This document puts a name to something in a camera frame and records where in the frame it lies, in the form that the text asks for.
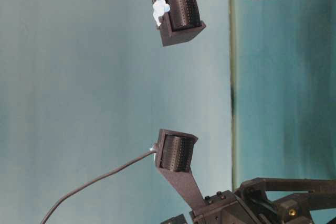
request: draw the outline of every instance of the black plastic part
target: black plastic part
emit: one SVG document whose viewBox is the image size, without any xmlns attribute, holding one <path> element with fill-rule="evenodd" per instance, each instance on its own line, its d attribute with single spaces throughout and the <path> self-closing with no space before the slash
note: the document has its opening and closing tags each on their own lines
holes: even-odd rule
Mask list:
<svg viewBox="0 0 336 224">
<path fill-rule="evenodd" d="M 194 144 L 193 138 L 166 136 L 161 167 L 172 172 L 189 172 Z"/>
<path fill-rule="evenodd" d="M 163 46 L 188 42 L 205 28 L 196 0 L 166 1 L 171 10 L 162 16 L 159 27 Z"/>
<path fill-rule="evenodd" d="M 185 220 L 184 215 L 179 215 L 169 220 L 166 220 L 161 224 L 187 224 L 187 221 Z"/>
<path fill-rule="evenodd" d="M 167 3 L 173 31 L 201 26 L 196 0 L 167 0 Z"/>
</svg>

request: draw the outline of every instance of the teal backdrop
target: teal backdrop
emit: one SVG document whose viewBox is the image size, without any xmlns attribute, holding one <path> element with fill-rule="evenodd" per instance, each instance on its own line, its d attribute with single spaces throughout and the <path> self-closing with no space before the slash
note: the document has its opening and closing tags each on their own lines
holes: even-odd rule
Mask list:
<svg viewBox="0 0 336 224">
<path fill-rule="evenodd" d="M 336 179 L 335 0 L 233 0 L 233 18 L 235 186 Z"/>
<path fill-rule="evenodd" d="M 82 183 L 146 152 L 159 129 L 199 137 L 203 195 L 231 188 L 228 0 L 163 48 L 151 0 L 0 0 L 0 222 L 39 223 Z M 161 223 L 189 208 L 153 157 L 65 201 L 50 224 Z"/>
</svg>

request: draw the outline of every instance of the screw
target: screw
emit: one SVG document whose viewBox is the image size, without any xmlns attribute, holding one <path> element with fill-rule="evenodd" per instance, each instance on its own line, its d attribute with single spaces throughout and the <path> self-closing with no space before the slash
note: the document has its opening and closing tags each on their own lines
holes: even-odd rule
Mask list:
<svg viewBox="0 0 336 224">
<path fill-rule="evenodd" d="M 288 212 L 289 216 L 295 216 L 296 215 L 296 211 L 294 209 L 290 209 Z"/>
</svg>

